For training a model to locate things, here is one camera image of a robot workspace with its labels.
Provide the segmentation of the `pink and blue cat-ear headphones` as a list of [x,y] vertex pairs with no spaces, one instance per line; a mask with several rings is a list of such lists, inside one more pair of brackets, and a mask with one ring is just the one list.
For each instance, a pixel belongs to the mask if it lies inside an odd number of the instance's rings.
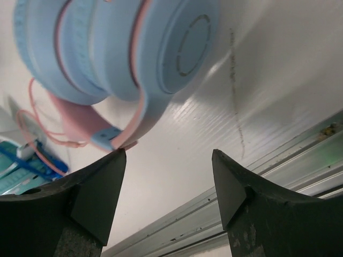
[[16,45],[66,132],[111,152],[158,122],[201,68],[218,1],[17,1]]

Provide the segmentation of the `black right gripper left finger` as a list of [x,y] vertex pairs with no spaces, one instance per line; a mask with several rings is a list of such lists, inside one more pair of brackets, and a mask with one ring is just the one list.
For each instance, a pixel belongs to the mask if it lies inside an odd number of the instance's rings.
[[120,149],[52,183],[1,196],[1,256],[100,256],[125,166]]

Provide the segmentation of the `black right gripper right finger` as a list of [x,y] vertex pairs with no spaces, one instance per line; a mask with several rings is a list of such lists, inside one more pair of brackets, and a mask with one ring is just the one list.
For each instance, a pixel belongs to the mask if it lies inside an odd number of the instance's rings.
[[342,196],[288,190],[218,149],[212,167],[232,256],[342,256]]

